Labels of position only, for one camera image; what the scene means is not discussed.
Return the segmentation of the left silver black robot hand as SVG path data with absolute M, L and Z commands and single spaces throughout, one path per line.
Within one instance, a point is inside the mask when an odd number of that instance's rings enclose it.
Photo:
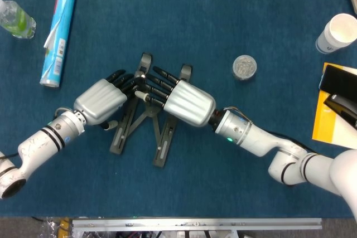
M 100 79 L 76 98 L 75 114 L 81 114 L 87 125 L 99 125 L 111 130 L 118 125 L 108 119 L 132 96 L 134 75 L 125 70 L 117 70 L 105 79 Z

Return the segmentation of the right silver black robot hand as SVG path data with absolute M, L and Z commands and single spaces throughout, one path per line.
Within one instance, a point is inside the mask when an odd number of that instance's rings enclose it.
M 179 79 L 160 67 L 153 67 L 156 77 L 147 74 L 134 79 L 135 96 L 145 103 L 160 107 L 165 112 L 194 127 L 204 127 L 216 110 L 215 99 L 189 82 Z

